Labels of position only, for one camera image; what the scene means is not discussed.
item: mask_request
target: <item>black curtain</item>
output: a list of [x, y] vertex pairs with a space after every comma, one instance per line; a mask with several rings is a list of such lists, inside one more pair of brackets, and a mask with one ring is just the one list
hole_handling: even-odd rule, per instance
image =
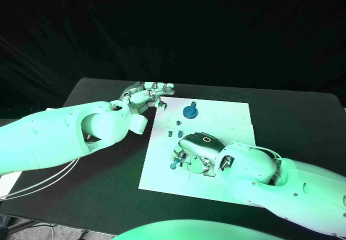
[[10, 1], [0, 19], [1, 108], [60, 107], [82, 77], [326, 92], [346, 106], [336, 1]]

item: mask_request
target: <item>blue object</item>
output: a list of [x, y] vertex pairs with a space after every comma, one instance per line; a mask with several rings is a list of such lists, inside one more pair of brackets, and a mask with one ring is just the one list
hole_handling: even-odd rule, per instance
[[180, 162], [180, 159], [179, 158], [176, 158], [174, 159], [174, 162], [170, 164], [170, 169], [176, 169], [177, 168], [177, 164], [179, 164], [179, 162]]
[[194, 101], [190, 103], [190, 106], [184, 107], [184, 109], [181, 111], [181, 114], [187, 119], [193, 119], [197, 116], [199, 111], [196, 109], [196, 102]]

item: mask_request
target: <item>robotic hand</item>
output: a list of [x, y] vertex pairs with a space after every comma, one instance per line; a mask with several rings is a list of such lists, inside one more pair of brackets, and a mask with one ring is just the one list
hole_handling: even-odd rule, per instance
[[[274, 154], [271, 158], [264, 151]], [[203, 132], [184, 136], [170, 168], [216, 177], [232, 196], [310, 230], [346, 237], [346, 177], [271, 150]]]
[[128, 130], [143, 134], [148, 120], [140, 114], [148, 107], [166, 110], [160, 96], [173, 88], [137, 82], [118, 100], [42, 111], [0, 127], [0, 176], [70, 162], [121, 141]]

